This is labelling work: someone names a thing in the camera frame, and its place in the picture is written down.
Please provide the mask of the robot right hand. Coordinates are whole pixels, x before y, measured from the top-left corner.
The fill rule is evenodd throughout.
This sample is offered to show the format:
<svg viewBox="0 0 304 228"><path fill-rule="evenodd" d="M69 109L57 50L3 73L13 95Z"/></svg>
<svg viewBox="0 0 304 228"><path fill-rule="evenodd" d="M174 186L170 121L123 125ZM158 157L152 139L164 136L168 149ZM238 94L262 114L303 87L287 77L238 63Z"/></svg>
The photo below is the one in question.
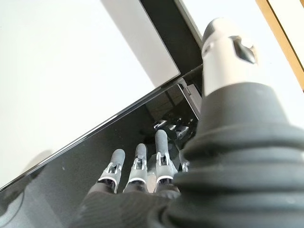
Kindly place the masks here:
<svg viewBox="0 0 304 228"><path fill-rule="evenodd" d="M301 228L304 131L292 125L260 73L255 47L227 19L202 37L203 91L187 172L160 191L111 194L97 182L73 228Z"/></svg>

